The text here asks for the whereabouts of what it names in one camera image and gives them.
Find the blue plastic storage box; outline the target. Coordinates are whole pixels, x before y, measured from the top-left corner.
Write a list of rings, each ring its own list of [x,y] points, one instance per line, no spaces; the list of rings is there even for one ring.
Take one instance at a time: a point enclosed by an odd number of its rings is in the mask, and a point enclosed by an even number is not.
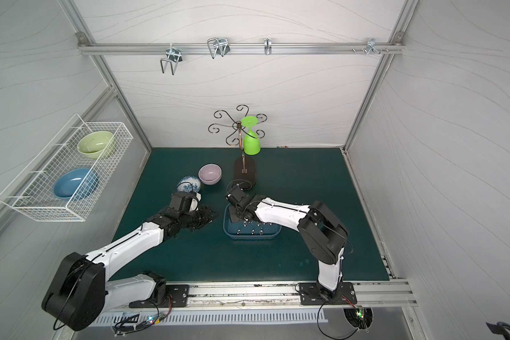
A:
[[[239,220],[232,214],[235,209],[228,205],[225,208],[222,229],[233,240],[259,241],[275,239],[282,231],[282,226],[275,223],[263,223]]]

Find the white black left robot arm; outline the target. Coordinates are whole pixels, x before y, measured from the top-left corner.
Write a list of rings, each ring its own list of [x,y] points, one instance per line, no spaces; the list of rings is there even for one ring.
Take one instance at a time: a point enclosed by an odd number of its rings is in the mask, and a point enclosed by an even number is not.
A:
[[[162,306],[168,300],[165,277],[152,271],[120,280],[112,276],[180,230],[199,230],[217,216],[205,205],[180,213],[164,209],[109,245],[87,254],[72,252],[62,259],[42,299],[42,310],[71,330],[80,331],[101,313],[122,305]]]

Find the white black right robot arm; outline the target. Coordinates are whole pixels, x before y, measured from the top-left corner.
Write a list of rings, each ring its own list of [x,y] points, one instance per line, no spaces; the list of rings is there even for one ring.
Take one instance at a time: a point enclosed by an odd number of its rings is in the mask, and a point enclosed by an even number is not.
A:
[[[332,298],[343,281],[342,261],[349,231],[322,202],[293,205],[266,196],[228,194],[232,216],[248,222],[273,223],[300,234],[310,253],[318,260],[317,287]]]

